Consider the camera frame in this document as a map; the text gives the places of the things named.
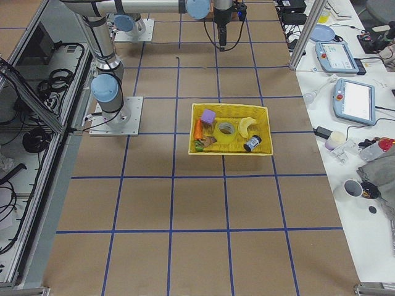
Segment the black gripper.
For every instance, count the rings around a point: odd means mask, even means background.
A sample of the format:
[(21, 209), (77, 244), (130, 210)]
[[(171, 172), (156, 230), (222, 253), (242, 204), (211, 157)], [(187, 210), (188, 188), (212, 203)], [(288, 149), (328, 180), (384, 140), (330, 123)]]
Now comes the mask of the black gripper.
[(218, 45), (225, 51), (227, 45), (227, 27), (231, 21), (231, 0), (214, 0), (214, 22), (217, 24)]

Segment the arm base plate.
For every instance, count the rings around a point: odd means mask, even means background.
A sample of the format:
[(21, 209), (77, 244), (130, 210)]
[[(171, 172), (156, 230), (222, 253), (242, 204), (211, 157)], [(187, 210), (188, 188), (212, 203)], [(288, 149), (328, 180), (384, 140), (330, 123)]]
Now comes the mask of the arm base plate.
[(107, 113), (93, 117), (93, 128), (88, 130), (92, 136), (137, 136), (141, 122), (141, 113), (143, 109), (143, 97), (126, 96), (124, 97), (124, 106), (115, 119), (111, 119)]
[(126, 18), (117, 18), (114, 21), (116, 43), (143, 43), (151, 42), (155, 20), (141, 18), (138, 21)]

